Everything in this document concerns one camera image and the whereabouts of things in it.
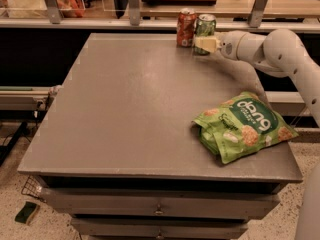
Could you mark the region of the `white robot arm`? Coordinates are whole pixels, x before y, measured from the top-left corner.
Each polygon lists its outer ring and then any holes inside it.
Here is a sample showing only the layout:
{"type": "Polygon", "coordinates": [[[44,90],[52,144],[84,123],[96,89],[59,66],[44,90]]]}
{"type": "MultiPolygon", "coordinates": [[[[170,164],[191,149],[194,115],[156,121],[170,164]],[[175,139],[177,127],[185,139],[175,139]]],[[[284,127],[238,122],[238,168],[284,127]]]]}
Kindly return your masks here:
{"type": "MultiPolygon", "coordinates": [[[[231,31],[197,37],[194,44],[211,53],[219,51],[228,59],[247,62],[266,74],[289,77],[320,126],[320,67],[294,32],[277,29],[263,36],[231,31]]],[[[305,184],[294,240],[320,240],[320,164],[305,184]]]]}

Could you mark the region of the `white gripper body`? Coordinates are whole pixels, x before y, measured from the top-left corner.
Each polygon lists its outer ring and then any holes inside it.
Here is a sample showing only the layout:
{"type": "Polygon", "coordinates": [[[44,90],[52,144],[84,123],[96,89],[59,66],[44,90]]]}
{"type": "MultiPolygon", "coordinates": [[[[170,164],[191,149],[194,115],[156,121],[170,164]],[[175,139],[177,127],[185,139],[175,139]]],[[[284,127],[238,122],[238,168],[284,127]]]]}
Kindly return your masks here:
{"type": "Polygon", "coordinates": [[[245,47],[246,32],[230,31],[221,38],[221,54],[228,59],[243,60],[248,54],[245,47]]]}

